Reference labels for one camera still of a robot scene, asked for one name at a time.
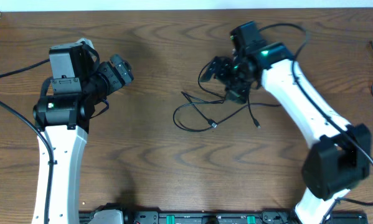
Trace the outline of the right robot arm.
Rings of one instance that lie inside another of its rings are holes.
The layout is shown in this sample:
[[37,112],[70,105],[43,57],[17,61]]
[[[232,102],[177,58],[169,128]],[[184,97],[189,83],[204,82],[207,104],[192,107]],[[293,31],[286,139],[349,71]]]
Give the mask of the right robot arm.
[[370,173],[371,134],[335,112],[304,76],[296,54],[269,44],[254,22],[230,33],[232,57],[215,57],[200,82],[215,78],[225,98],[248,101],[251,87],[275,97],[301,131],[309,149],[302,167],[306,190],[294,212],[300,223],[322,223],[335,203]]

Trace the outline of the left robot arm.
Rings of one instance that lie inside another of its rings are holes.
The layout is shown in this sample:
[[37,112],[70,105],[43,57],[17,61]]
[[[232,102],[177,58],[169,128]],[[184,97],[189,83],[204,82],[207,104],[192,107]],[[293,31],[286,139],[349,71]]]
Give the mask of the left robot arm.
[[52,46],[53,76],[43,83],[33,108],[40,132],[39,175],[33,223],[79,223],[82,156],[95,105],[129,85],[131,65],[118,54],[101,62],[92,41]]

